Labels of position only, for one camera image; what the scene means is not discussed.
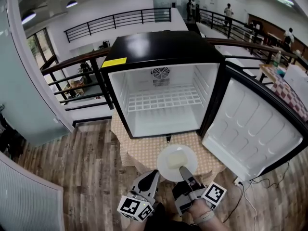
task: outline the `wooden floor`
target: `wooden floor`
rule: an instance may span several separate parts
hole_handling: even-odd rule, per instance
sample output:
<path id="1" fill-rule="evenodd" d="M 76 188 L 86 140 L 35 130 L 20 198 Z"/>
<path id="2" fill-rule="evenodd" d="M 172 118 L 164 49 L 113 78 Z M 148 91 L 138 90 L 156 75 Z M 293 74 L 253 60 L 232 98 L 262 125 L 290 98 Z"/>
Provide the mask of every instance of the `wooden floor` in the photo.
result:
<path id="1" fill-rule="evenodd" d="M 120 231 L 129 221 L 117 213 L 120 196 L 126 194 L 138 175 L 133 167 L 122 167 L 119 142 L 111 132 L 111 121 L 79 124 L 71 135 L 40 147 L 25 143 L 16 162 L 34 174 L 64 188 L 64 221 L 67 230 Z M 287 165 L 266 175 L 278 182 Z M 226 169 L 215 182 L 228 191 L 216 209 L 225 220 L 235 207 L 241 189 Z M 175 212 L 172 182 L 160 184 L 158 200 L 169 213 Z M 257 209 L 256 231 L 300 231 L 308 219 L 308 150 L 290 161 L 279 188 L 252 185 L 247 197 Z M 255 212 L 242 198 L 226 225 L 234 231 L 253 231 Z M 189 222 L 189 215 L 184 216 Z"/>

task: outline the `fan vent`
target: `fan vent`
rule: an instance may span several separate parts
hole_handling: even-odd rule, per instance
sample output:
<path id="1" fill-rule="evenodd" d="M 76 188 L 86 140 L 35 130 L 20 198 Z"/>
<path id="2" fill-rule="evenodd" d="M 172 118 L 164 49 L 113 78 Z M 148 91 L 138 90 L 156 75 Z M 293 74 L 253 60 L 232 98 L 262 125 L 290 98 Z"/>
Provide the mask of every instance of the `fan vent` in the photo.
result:
<path id="1" fill-rule="evenodd" d="M 155 87 L 168 86 L 170 79 L 167 76 L 170 73 L 170 69 L 167 67 L 155 68 L 151 74 L 153 75 L 153 84 Z"/>

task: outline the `mini fridge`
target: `mini fridge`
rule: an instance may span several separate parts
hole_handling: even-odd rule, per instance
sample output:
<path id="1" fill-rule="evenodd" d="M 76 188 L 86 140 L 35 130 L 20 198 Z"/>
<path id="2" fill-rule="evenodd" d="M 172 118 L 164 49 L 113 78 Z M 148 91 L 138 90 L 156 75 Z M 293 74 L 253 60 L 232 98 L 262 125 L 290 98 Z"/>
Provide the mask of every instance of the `mini fridge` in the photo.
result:
<path id="1" fill-rule="evenodd" d="M 308 145 L 297 113 L 195 32 L 119 37 L 102 74 L 131 139 L 196 131 L 242 180 Z"/>

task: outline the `person's hand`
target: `person's hand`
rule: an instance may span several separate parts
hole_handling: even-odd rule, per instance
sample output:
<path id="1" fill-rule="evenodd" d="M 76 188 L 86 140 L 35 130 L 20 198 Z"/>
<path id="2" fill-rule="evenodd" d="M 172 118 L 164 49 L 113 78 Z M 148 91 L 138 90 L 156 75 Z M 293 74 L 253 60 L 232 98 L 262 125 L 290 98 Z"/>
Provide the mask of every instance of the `person's hand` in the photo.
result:
<path id="1" fill-rule="evenodd" d="M 193 219 L 197 219 L 206 212 L 211 211 L 211 209 L 207 206 L 205 199 L 196 199 L 193 202 L 192 207 L 187 211 L 191 214 Z"/>

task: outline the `plate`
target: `plate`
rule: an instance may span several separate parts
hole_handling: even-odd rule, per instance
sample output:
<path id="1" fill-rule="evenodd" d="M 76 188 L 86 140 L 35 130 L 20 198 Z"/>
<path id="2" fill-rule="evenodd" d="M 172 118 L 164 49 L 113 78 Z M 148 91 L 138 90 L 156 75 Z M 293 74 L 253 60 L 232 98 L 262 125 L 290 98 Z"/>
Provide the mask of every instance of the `plate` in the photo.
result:
<path id="1" fill-rule="evenodd" d="M 157 169 L 160 174 L 169 181 L 180 182 L 183 181 L 183 177 L 180 174 L 179 169 L 170 169 L 168 168 L 167 158 L 168 156 L 178 150 L 183 150 L 185 153 L 188 163 L 184 165 L 188 170 L 194 174 L 198 167 L 198 160 L 196 154 L 191 148 L 182 144 L 173 144 L 165 148 L 160 152 L 157 158 Z"/>

